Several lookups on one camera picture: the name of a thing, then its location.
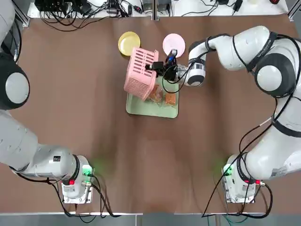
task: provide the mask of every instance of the pink plastic basket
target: pink plastic basket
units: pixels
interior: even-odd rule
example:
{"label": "pink plastic basket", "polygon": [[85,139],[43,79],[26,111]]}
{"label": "pink plastic basket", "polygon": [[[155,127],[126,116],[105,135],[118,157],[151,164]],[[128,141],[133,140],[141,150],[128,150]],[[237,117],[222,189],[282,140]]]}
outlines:
{"label": "pink plastic basket", "polygon": [[127,66],[127,77],[124,90],[143,101],[149,96],[155,86],[156,72],[148,71],[145,65],[158,61],[159,53],[142,48],[134,48]]}

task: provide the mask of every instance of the yellow plate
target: yellow plate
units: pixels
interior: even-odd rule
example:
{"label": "yellow plate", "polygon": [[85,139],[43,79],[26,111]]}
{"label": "yellow plate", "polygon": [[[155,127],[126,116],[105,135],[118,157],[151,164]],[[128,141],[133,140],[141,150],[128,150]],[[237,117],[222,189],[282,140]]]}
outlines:
{"label": "yellow plate", "polygon": [[139,36],[134,32],[123,33],[118,41],[119,51],[125,56],[130,56],[134,47],[140,47]]}

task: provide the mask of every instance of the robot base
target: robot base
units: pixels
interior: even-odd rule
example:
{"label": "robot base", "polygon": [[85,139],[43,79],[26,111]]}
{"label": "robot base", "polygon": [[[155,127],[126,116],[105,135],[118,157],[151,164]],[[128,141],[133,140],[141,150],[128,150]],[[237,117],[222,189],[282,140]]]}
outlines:
{"label": "robot base", "polygon": [[[231,156],[228,159],[227,164],[222,169],[222,174],[225,170],[228,169],[232,161],[236,156]],[[254,194],[255,194],[255,184],[249,185],[248,193],[246,196],[246,190],[248,187],[248,183],[243,181],[237,170],[237,162],[231,165],[231,169],[228,170],[229,175],[224,176],[222,179],[222,184],[225,192],[225,199],[227,203],[246,203],[254,202]]]}
{"label": "robot base", "polygon": [[92,177],[85,174],[93,174],[93,169],[89,165],[88,160],[81,155],[79,159],[79,174],[74,180],[73,185],[64,185],[62,183],[63,200],[68,204],[85,204],[92,202]]}

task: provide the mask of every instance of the brown tabletop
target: brown tabletop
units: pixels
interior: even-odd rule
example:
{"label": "brown tabletop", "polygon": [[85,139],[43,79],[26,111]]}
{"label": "brown tabletop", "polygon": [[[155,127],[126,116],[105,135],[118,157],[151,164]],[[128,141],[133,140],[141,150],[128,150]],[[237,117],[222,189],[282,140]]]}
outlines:
{"label": "brown tabletop", "polygon": [[[204,85],[184,87],[176,119],[126,113],[123,90],[128,58],[118,51],[123,32],[134,31],[142,48],[157,49],[178,33],[186,41],[180,64],[188,62],[188,46],[210,35],[234,35],[257,25],[297,36],[287,15],[105,19],[76,32],[59,32],[31,20],[23,32],[20,66],[31,83],[28,103],[11,111],[42,144],[68,147],[86,156],[102,175],[113,212],[204,211],[220,168],[238,153],[243,134],[271,116],[274,100],[262,93],[245,70],[224,69],[216,53],[207,57]],[[51,186],[22,180],[0,165],[0,212],[61,212]],[[274,213],[301,213],[299,173],[268,183]],[[216,193],[208,212],[226,212]],[[230,206],[237,211],[240,206]],[[99,212],[99,196],[81,212]],[[264,212],[259,196],[248,212]]]}

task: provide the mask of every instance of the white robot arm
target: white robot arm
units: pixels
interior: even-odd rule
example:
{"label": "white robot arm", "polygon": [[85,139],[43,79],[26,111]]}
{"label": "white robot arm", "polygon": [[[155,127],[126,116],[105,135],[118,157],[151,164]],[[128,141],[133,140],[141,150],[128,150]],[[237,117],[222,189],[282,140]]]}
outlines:
{"label": "white robot arm", "polygon": [[[11,29],[15,9],[11,0],[1,0],[0,45]],[[24,71],[14,60],[0,52],[0,162],[27,177],[56,178],[62,182],[65,203],[91,202],[92,168],[84,156],[72,155],[64,147],[41,145],[29,129],[8,113],[23,106],[30,85]]]}
{"label": "white robot arm", "polygon": [[[223,67],[230,71],[247,68],[263,92],[277,98],[272,126],[261,141],[243,155],[229,158],[231,171],[224,177],[227,202],[250,202],[255,193],[255,179],[266,180],[301,170],[301,81],[299,41],[283,38],[264,26],[230,37],[226,34],[193,43],[189,48],[189,65],[178,78],[187,86],[200,86],[206,75],[206,55],[216,51]],[[251,180],[246,196],[246,188]]]}

